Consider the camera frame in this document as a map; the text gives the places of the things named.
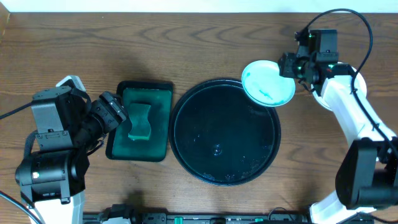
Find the mint plate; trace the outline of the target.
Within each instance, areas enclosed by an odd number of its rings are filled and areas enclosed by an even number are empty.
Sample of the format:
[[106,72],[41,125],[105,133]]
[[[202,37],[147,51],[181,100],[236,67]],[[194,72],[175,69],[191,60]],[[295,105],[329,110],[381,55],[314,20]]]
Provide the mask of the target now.
[[294,79],[280,76],[278,64],[269,60],[257,60],[247,65],[241,83],[245,94],[261,106],[282,106],[295,95]]

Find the green sponge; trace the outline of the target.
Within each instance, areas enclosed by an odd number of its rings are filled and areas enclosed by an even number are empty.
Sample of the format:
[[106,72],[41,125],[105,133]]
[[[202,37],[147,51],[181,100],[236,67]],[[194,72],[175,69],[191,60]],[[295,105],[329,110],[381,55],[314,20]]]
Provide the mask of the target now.
[[152,131],[149,122],[150,108],[151,105],[142,103],[131,103],[128,106],[129,119],[132,125],[128,133],[129,139],[133,141],[149,140]]

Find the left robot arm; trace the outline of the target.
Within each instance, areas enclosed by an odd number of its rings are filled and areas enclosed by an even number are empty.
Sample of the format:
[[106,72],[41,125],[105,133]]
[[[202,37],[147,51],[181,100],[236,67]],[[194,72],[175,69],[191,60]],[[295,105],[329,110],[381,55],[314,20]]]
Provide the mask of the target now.
[[44,90],[32,97],[39,145],[25,144],[15,180],[34,223],[82,223],[85,174],[89,155],[128,117],[121,97],[108,91],[91,101],[69,87]]

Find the white plate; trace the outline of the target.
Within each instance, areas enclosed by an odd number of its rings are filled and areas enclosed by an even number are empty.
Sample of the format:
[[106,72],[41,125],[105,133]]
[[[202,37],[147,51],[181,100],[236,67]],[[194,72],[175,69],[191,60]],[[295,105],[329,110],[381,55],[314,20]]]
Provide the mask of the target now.
[[324,108],[334,113],[349,113],[359,110],[354,94],[359,99],[367,95],[367,86],[363,76],[347,63],[332,63],[322,68],[322,77],[318,83],[311,84],[315,99]]

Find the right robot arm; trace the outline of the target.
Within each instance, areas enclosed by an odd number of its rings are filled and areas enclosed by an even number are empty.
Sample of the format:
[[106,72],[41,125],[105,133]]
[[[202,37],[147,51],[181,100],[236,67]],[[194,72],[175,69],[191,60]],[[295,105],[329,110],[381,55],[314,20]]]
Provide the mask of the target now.
[[310,206],[313,223],[341,223],[356,215],[397,205],[397,134],[373,110],[357,81],[358,71],[319,53],[284,53],[280,75],[308,81],[333,112],[349,149],[335,179],[335,191]]

